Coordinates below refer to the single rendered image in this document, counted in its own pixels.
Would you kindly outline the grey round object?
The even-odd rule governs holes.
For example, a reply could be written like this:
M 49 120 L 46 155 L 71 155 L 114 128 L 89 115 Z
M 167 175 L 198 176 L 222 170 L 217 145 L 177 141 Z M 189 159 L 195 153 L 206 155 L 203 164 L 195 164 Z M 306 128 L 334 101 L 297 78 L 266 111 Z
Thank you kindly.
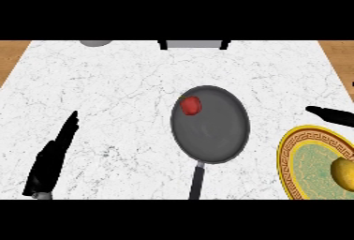
M 113 40 L 80 40 L 80 43 L 88 47 L 101 47 L 110 44 Z

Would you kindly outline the red bell pepper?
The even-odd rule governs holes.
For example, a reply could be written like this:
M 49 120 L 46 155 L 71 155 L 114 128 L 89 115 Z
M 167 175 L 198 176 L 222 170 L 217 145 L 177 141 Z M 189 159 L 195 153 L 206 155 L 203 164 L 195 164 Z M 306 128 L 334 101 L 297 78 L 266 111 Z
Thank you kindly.
M 180 101 L 180 108 L 185 115 L 195 115 L 203 111 L 203 103 L 200 97 L 183 97 Z

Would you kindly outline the yellow bell pepper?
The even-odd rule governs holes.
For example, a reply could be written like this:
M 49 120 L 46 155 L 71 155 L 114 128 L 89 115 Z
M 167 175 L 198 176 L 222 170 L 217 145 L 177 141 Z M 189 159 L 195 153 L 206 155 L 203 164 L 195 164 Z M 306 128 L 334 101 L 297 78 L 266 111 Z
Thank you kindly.
M 331 174 L 337 184 L 354 192 L 354 162 L 340 157 L 331 165 Z

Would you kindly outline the grey frying pan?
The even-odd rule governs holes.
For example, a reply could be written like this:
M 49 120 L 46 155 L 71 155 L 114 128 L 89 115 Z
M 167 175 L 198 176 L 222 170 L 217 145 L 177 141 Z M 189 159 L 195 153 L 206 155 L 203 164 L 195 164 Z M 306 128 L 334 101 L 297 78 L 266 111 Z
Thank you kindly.
M 186 115 L 182 104 L 198 97 L 201 111 Z M 241 154 L 251 134 L 251 120 L 236 96 L 222 87 L 203 85 L 191 88 L 176 100 L 170 126 L 175 141 L 197 160 L 189 199 L 201 197 L 206 165 L 222 164 Z

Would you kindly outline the grey appliance with black legs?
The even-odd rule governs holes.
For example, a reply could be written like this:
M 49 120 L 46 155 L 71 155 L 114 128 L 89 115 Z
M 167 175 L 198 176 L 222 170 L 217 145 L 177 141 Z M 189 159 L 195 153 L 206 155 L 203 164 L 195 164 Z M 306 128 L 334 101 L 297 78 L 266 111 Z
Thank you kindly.
M 226 50 L 231 45 L 229 40 L 160 40 L 163 50 L 172 48 L 216 48 Z

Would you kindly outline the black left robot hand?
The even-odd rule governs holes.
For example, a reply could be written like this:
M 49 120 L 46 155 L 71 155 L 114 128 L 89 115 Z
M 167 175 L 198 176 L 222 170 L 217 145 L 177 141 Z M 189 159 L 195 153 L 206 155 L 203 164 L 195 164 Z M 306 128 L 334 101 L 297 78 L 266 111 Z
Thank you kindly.
M 37 192 L 52 192 L 61 175 L 64 159 L 79 131 L 79 112 L 68 117 L 57 138 L 51 140 L 36 156 L 23 195 L 31 197 Z

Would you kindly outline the ornate gold green plate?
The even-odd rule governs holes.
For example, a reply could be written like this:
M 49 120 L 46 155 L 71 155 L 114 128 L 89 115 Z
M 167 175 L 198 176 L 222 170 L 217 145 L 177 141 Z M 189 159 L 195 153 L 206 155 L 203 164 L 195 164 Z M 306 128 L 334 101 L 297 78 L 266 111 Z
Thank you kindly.
M 306 125 L 284 135 L 276 150 L 281 183 L 293 200 L 354 200 L 331 175 L 338 158 L 354 157 L 354 144 L 331 129 Z

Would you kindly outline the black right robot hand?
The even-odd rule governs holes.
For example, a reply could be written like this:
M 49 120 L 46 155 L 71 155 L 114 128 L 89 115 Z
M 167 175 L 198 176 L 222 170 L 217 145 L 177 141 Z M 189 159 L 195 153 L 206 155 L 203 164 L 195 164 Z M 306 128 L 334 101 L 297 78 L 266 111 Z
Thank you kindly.
M 306 111 L 318 115 L 324 121 L 354 128 L 354 113 L 318 106 L 307 106 Z

